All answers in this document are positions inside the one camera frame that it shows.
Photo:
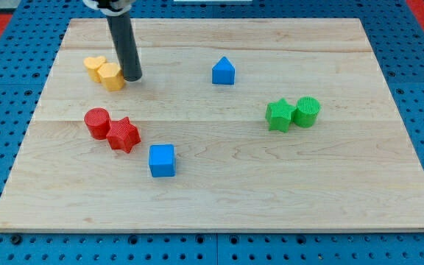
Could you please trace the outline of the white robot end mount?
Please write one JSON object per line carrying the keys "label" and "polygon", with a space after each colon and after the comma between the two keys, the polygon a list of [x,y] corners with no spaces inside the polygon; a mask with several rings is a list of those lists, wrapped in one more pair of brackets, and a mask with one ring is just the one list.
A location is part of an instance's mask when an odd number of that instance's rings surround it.
{"label": "white robot end mount", "polygon": [[82,0],[86,7],[106,16],[120,16],[130,11],[135,0]]}

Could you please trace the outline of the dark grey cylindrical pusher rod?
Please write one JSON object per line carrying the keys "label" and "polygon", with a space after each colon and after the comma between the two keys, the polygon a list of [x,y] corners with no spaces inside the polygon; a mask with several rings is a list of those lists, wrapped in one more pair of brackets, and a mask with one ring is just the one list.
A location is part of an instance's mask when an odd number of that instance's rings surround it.
{"label": "dark grey cylindrical pusher rod", "polygon": [[142,69],[130,14],[123,13],[118,16],[108,16],[107,24],[124,79],[128,82],[139,80],[142,78]]}

